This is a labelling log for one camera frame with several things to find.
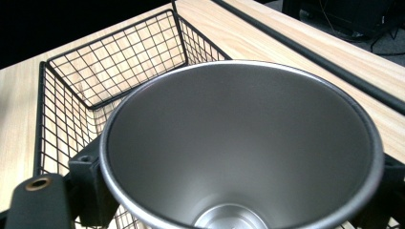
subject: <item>black floor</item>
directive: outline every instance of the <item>black floor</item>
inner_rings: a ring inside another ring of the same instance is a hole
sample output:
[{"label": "black floor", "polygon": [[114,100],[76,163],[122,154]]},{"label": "black floor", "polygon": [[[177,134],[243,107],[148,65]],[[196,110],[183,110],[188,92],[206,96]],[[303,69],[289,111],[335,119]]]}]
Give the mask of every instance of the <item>black floor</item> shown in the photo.
[{"label": "black floor", "polygon": [[0,69],[170,0],[0,0]]}]

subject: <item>wooden table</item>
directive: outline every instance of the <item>wooden table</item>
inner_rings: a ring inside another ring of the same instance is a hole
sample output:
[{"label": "wooden table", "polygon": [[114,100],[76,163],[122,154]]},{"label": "wooden table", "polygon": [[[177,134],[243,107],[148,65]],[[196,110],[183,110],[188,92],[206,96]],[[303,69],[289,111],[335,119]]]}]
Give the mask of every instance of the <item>wooden table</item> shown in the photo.
[{"label": "wooden table", "polygon": [[[250,0],[225,0],[276,31],[405,100],[405,68],[311,28]],[[152,15],[149,11],[0,71],[0,211],[9,208],[13,188],[32,176],[39,62]],[[233,59],[289,65],[319,75],[354,97],[370,114],[384,151],[405,162],[405,116],[327,72],[211,1],[179,0],[179,14]]]}]

